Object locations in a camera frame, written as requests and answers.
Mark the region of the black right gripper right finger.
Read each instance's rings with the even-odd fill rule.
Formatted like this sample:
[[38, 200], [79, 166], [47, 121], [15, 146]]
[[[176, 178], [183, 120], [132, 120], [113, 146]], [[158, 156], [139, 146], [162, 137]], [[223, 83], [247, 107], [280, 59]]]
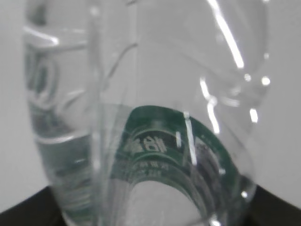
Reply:
[[257, 186], [245, 226], [301, 226], [301, 210]]

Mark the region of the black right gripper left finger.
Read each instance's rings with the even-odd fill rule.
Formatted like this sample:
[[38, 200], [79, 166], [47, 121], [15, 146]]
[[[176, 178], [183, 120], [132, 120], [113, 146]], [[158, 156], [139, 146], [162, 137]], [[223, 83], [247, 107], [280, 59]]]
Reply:
[[50, 187], [0, 213], [2, 226], [65, 226]]

